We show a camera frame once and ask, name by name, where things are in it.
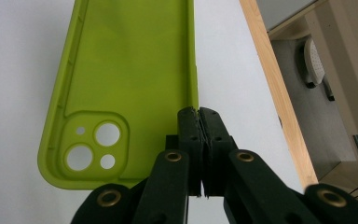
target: lime green phone case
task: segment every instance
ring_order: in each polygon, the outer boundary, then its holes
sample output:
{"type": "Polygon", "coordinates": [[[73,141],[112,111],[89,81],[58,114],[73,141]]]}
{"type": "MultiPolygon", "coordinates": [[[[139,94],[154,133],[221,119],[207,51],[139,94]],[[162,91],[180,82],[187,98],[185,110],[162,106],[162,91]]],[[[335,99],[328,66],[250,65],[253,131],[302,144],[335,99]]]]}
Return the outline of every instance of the lime green phone case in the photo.
{"type": "Polygon", "coordinates": [[[63,189],[131,187],[148,177],[165,136],[177,133],[176,113],[191,105],[192,0],[76,0],[39,170],[63,189]]]}

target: white table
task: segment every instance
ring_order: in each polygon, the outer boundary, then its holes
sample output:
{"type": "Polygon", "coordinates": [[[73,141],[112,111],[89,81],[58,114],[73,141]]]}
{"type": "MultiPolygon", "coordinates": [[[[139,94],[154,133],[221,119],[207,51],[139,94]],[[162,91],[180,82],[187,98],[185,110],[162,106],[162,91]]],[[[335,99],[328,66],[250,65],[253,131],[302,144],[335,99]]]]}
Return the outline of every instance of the white table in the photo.
{"type": "MultiPolygon", "coordinates": [[[[52,187],[36,163],[73,3],[0,0],[0,223],[69,223],[90,193],[52,187]]],[[[240,3],[195,8],[200,105],[301,191],[240,3]]],[[[222,199],[191,199],[188,223],[227,223],[222,199]]]]}

